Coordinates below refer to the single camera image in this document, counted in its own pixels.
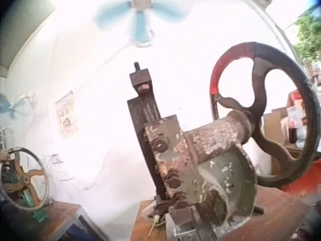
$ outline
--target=metal cylinder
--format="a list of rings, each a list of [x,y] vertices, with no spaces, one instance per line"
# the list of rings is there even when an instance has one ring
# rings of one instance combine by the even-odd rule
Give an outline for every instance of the metal cylinder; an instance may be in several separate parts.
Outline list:
[[[246,143],[252,132],[248,116],[241,111],[232,110],[226,117],[185,134],[193,144],[198,163],[203,163],[236,144]]]

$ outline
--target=poster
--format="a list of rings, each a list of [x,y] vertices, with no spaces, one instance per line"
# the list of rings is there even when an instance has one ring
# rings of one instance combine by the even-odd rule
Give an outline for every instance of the poster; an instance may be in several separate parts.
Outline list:
[[[70,91],[56,102],[59,132],[63,139],[67,139],[78,132],[74,113],[74,93]]]

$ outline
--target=white wall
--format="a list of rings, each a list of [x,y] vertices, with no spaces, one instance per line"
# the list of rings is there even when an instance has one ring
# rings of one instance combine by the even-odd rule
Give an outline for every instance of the white wall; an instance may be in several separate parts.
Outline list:
[[[279,45],[240,1],[199,2],[176,25],[151,17],[157,42],[146,49],[128,44],[124,33],[129,17],[102,33],[89,19],[72,21],[71,16],[54,14],[8,74],[10,96],[35,91],[38,99],[35,109],[25,106],[28,114],[13,120],[14,145],[29,148],[41,158],[58,153],[74,178],[63,182],[52,173],[52,196],[81,204],[113,240],[128,240],[139,202],[151,199],[155,189],[126,103],[136,96],[128,76],[134,71],[134,61],[149,68],[162,116],[177,114],[183,129],[189,130],[212,120],[209,81],[225,50],[244,41]],[[222,93],[243,105],[253,101],[251,64],[249,60],[232,63],[220,82]],[[268,78],[267,111],[285,105],[293,88],[278,72]],[[278,84],[274,92],[272,84]],[[76,96],[79,133],[63,141],[54,103],[70,90]],[[269,156],[252,141],[244,148],[255,164],[270,171]]]

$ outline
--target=wooden workbench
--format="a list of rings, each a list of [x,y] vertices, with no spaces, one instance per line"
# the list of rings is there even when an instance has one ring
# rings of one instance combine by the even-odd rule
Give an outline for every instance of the wooden workbench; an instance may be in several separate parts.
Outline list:
[[[221,241],[287,241],[309,211],[309,207],[297,197],[275,188],[258,186],[256,200],[258,205],[266,208],[265,214],[251,217]],[[140,214],[151,202],[141,202],[130,241],[147,241],[150,224]],[[167,241],[165,225],[155,228],[148,241]]]
[[[109,238],[91,221],[81,205],[54,201],[45,207],[49,219],[38,223],[32,212],[17,210],[10,204],[2,205],[3,213],[11,228],[23,240],[58,241],[74,224],[95,237],[95,240],[109,241]]]

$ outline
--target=ceiling fan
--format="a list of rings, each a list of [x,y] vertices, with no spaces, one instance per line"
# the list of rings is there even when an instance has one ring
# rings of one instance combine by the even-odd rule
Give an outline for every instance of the ceiling fan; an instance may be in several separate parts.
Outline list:
[[[105,29],[120,17],[134,10],[136,22],[132,31],[132,41],[137,47],[148,47],[153,43],[154,32],[148,27],[146,10],[151,10],[151,12],[167,21],[176,22],[184,19],[186,13],[173,3],[154,0],[129,0],[122,3],[104,5],[97,11],[95,22],[99,28]]]

